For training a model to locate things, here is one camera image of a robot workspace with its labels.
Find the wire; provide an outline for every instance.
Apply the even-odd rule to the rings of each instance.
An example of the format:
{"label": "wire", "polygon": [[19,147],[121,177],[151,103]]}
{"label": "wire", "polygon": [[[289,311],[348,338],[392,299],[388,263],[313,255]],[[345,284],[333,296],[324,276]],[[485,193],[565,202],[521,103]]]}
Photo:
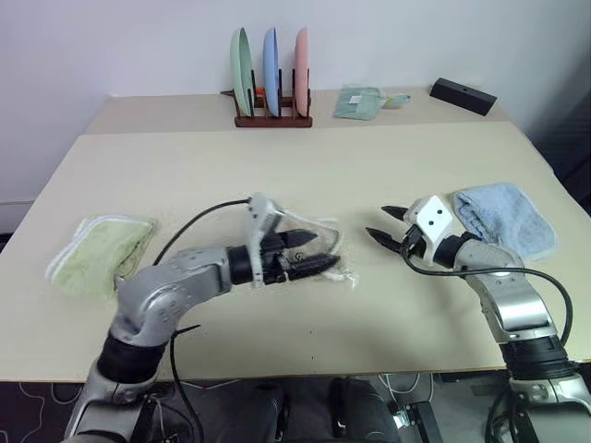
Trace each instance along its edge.
{"label": "wire", "polygon": [[218,383],[217,385],[211,385],[211,386],[195,385],[195,384],[189,383],[187,381],[181,381],[181,384],[183,384],[185,386],[190,386],[191,388],[195,388],[195,389],[199,389],[199,390],[214,390],[214,389],[222,388],[224,386],[232,385],[238,381],[240,381],[239,378],[237,378],[236,380],[224,381],[224,383]]}
{"label": "wire", "polygon": [[181,334],[184,334],[185,332],[189,332],[190,330],[198,328],[199,326],[200,325],[189,326],[188,328],[176,330],[173,333],[173,336],[170,339],[170,366],[173,370],[173,378],[175,379],[176,388],[178,389],[178,392],[181,395],[181,399],[183,400],[183,403],[185,404],[185,407],[187,408],[188,413],[191,416],[191,418],[193,419],[193,422],[195,423],[195,427],[197,428],[197,435],[199,437],[198,442],[204,443],[205,436],[203,433],[203,425],[201,424],[201,421],[199,419],[199,416],[195,412],[195,409],[193,409],[193,405],[188,400],[187,393],[185,392],[185,389],[183,388],[183,385],[181,384],[181,380],[178,377],[178,371],[176,370],[176,361],[175,361],[175,340],[176,340],[176,337]]}
{"label": "wire", "polygon": [[398,401],[396,400],[396,397],[394,397],[394,393],[392,392],[392,387],[390,386],[390,380],[388,380],[388,383],[386,383],[381,376],[378,376],[378,380],[381,381],[381,384],[384,385],[386,387],[386,389],[388,390],[388,393],[390,394],[390,397],[392,398],[392,401],[394,402],[394,404],[396,405],[396,407],[398,407]]}
{"label": "wire", "polygon": [[556,280],[551,275],[548,275],[545,272],[529,269],[529,268],[484,268],[484,269],[464,269],[464,270],[429,270],[429,269],[422,269],[416,266],[410,259],[410,248],[412,247],[409,244],[409,238],[406,236],[402,242],[400,255],[404,259],[404,263],[408,265],[410,269],[414,272],[418,272],[419,274],[435,276],[435,277],[465,277],[467,275],[478,275],[478,274],[492,274],[496,272],[516,272],[516,273],[523,273],[523,274],[531,274],[537,277],[540,277],[544,280],[549,281],[552,283],[556,289],[558,289],[564,299],[564,306],[566,308],[566,319],[564,321],[564,329],[562,330],[561,336],[561,343],[562,346],[566,344],[569,340],[569,336],[571,335],[571,328],[573,327],[573,301],[571,300],[571,296],[566,291],[564,286]]}
{"label": "wire", "polygon": [[153,401],[156,402],[156,406],[158,406],[158,412],[160,413],[160,434],[163,436],[163,439],[166,439],[166,431],[164,429],[163,404],[158,399],[154,399]]}
{"label": "wire", "polygon": [[57,403],[57,404],[61,404],[63,406],[67,406],[68,404],[72,404],[74,401],[76,401],[78,399],[78,397],[80,396],[80,394],[82,393],[82,387],[80,386],[78,389],[78,392],[76,393],[76,395],[74,397],[72,397],[71,400],[59,400],[57,398],[57,396],[55,395],[55,383],[52,383],[51,387],[50,387],[50,392],[52,394],[52,400]]}
{"label": "wire", "polygon": [[177,416],[179,416],[181,418],[181,420],[183,420],[187,424],[188,431],[189,431],[189,441],[191,443],[193,443],[193,441],[195,440],[195,429],[194,429],[191,421],[188,419],[188,417],[186,415],[184,415],[183,413],[181,413],[178,409],[176,409],[172,406],[169,406],[166,403],[161,403],[161,406],[164,409],[167,409],[168,411],[170,411],[171,413],[175,413]]}
{"label": "wire", "polygon": [[497,409],[499,409],[502,399],[505,397],[505,395],[507,395],[508,392],[509,392],[509,385],[506,385],[502,389],[502,391],[499,392],[499,394],[495,398],[495,401],[492,403],[492,406],[490,406],[490,409],[488,410],[487,423],[484,428],[485,443],[493,443],[494,439],[496,439],[493,434],[492,424],[494,422],[495,414],[497,413]]}
{"label": "wire", "polygon": [[393,392],[395,394],[410,394],[413,390],[415,390],[416,385],[418,385],[418,380],[421,378],[421,375],[417,373],[416,376],[415,376],[415,381],[413,381],[413,384],[410,386],[409,389],[407,389],[407,390],[396,390],[396,389],[392,388],[392,386],[390,384],[390,378],[389,378],[390,374],[384,374],[384,376],[386,378],[386,382],[388,383],[387,388],[391,392]]}
{"label": "wire", "polygon": [[509,412],[509,432],[511,433],[511,440],[513,443],[519,443],[517,436],[517,425],[515,424],[515,416],[517,415],[517,400],[511,395],[510,399],[511,411]]}
{"label": "wire", "polygon": [[492,421],[492,437],[495,443],[503,443],[503,439],[500,435],[502,425],[509,419],[507,413],[502,413]]}
{"label": "wire", "polygon": [[[220,203],[218,205],[212,206],[211,208],[207,208],[206,210],[200,212],[195,217],[193,217],[191,220],[189,220],[187,223],[185,223],[185,225],[181,229],[179,229],[175,233],[175,235],[173,235],[173,237],[166,243],[166,245],[164,245],[162,251],[160,251],[160,254],[158,254],[158,257],[156,257],[156,259],[154,260],[153,266],[157,266],[162,261],[164,254],[166,254],[168,249],[170,249],[170,247],[175,243],[175,241],[178,240],[178,238],[189,227],[191,227],[191,225],[193,225],[193,223],[195,223],[197,220],[203,218],[204,216],[206,216],[207,214],[209,214],[211,212],[214,212],[215,210],[219,210],[221,208],[226,208],[228,206],[245,205],[249,202],[250,202],[249,198],[244,198],[241,200],[226,201],[224,203]],[[204,443],[205,437],[204,437],[204,433],[203,433],[203,425],[201,424],[199,416],[195,412],[193,405],[191,405],[191,402],[188,399],[187,393],[183,389],[183,385],[182,385],[181,380],[178,376],[178,371],[176,370],[176,361],[175,361],[175,339],[176,339],[176,337],[181,334],[184,334],[185,332],[189,332],[190,330],[198,328],[199,326],[200,325],[190,326],[188,328],[176,330],[173,333],[173,335],[170,339],[170,366],[172,367],[172,370],[173,370],[173,378],[175,379],[176,388],[178,389],[178,392],[181,395],[181,399],[183,400],[183,403],[185,404],[185,407],[187,408],[189,415],[193,419],[193,422],[195,422],[195,427],[197,428],[197,435],[199,438],[199,443]]]}
{"label": "wire", "polygon": [[248,199],[248,198],[245,198],[242,200],[226,201],[224,203],[220,203],[219,205],[212,206],[211,208],[208,208],[208,209],[200,212],[199,214],[197,214],[195,217],[193,217],[191,220],[189,220],[187,223],[185,223],[185,225],[181,229],[179,229],[175,233],[175,235],[173,235],[173,237],[168,241],[168,243],[166,243],[166,245],[164,245],[163,250],[160,251],[160,254],[158,254],[158,257],[154,260],[153,266],[156,266],[161,262],[161,260],[164,257],[164,254],[166,254],[168,249],[170,249],[170,246],[172,246],[175,243],[175,241],[178,240],[178,237],[180,237],[183,234],[183,232],[186,231],[188,228],[190,228],[191,225],[193,223],[195,223],[197,220],[206,216],[210,212],[214,212],[215,210],[218,210],[220,208],[225,208],[227,206],[235,206],[235,205],[245,205],[249,201],[250,201],[250,199]]}
{"label": "wire", "polygon": [[45,398],[42,397],[41,395],[31,395],[31,394],[29,394],[22,387],[22,383],[21,382],[18,383],[18,387],[20,388],[20,391],[23,394],[25,394],[27,397],[29,397],[30,399],[39,399],[39,400],[41,400],[41,408],[39,408],[39,425],[35,429],[33,429],[32,431],[29,431],[29,433],[20,440],[20,443],[24,443],[27,438],[29,438],[30,436],[32,436],[34,433],[36,433],[37,431],[39,431],[43,427],[43,407],[45,406]]}
{"label": "wire", "polygon": [[435,390],[435,380],[433,379],[433,373],[431,372],[431,384],[430,384],[430,388],[428,390],[428,398],[427,401],[431,402],[431,400],[433,400],[433,393]]}

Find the white table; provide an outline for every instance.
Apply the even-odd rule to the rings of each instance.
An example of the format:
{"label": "white table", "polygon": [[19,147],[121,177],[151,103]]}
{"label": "white table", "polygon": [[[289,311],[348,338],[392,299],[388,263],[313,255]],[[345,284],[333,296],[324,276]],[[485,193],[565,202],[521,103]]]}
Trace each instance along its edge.
{"label": "white table", "polygon": [[[203,327],[178,340],[181,377],[503,366],[478,298],[463,281],[413,273],[364,230],[404,231],[380,206],[409,205],[425,195],[500,181],[519,185],[556,229],[561,247],[533,267],[570,291],[574,323],[567,350],[573,359],[591,358],[591,219],[497,106],[480,117],[424,91],[412,94],[407,111],[413,121],[405,120],[405,109],[384,112],[372,123],[322,117],[314,114],[317,107],[311,130],[235,130],[227,97],[110,102],[0,255],[0,379],[82,380],[101,350],[116,303],[63,295],[43,277],[84,217],[121,213],[158,219],[161,227],[142,260],[148,265],[194,213],[256,191],[309,217],[338,218],[346,236],[344,259],[360,274],[359,285],[352,291],[345,282],[320,278],[258,291],[242,285],[196,307],[182,326]],[[324,115],[331,97],[334,93],[315,95]],[[211,107],[215,113],[207,112]],[[186,121],[175,118],[181,115]],[[243,210],[212,214],[174,250],[243,244]],[[561,329],[560,295],[540,279],[530,281]],[[170,377],[167,359],[160,375]]]}

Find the black box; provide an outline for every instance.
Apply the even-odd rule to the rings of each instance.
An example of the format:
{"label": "black box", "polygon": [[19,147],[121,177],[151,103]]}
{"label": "black box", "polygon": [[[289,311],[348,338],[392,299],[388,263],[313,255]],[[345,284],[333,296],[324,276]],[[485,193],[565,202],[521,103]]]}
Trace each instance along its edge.
{"label": "black box", "polygon": [[488,114],[490,107],[497,100],[494,95],[473,90],[445,78],[440,78],[435,82],[431,88],[430,96],[480,115]]}

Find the folded cloth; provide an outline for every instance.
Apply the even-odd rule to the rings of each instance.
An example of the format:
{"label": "folded cloth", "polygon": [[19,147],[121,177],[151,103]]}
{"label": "folded cloth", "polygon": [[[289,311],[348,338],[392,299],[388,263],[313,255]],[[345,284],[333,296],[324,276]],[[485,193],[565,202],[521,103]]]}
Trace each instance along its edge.
{"label": "folded cloth", "polygon": [[71,295],[115,298],[115,279],[133,276],[154,227],[153,221],[124,215],[89,217],[45,277]]}
{"label": "folded cloth", "polygon": [[523,260],[541,259],[558,246],[552,226],[512,183],[458,191],[453,194],[453,208],[470,233],[486,243],[510,248]]}

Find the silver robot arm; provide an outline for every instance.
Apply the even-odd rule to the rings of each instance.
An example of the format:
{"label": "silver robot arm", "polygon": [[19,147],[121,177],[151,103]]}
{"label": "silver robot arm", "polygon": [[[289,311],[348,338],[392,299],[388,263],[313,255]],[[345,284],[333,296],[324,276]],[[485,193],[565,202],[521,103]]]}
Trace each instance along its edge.
{"label": "silver robot arm", "polygon": [[[417,272],[438,275],[437,271],[425,269],[433,263],[454,271],[524,267],[523,261],[508,249],[484,244],[470,233],[449,235],[452,215],[437,197],[421,198],[408,209],[382,209],[411,228],[402,242],[373,228],[367,228],[369,234],[401,254]],[[425,265],[423,269],[410,262],[410,255]],[[585,382],[569,361],[543,299],[525,275],[500,271],[463,278],[480,298],[517,398],[526,406],[578,403],[591,414],[591,395]]]}
{"label": "silver robot arm", "polygon": [[118,310],[70,417],[66,442],[132,439],[166,344],[180,318],[195,305],[228,293],[234,284],[251,281],[259,287],[297,280],[319,274],[339,260],[318,254],[289,262],[283,251],[316,234],[276,233],[282,217],[272,200],[256,194],[249,201],[247,245],[185,249],[118,283]]}

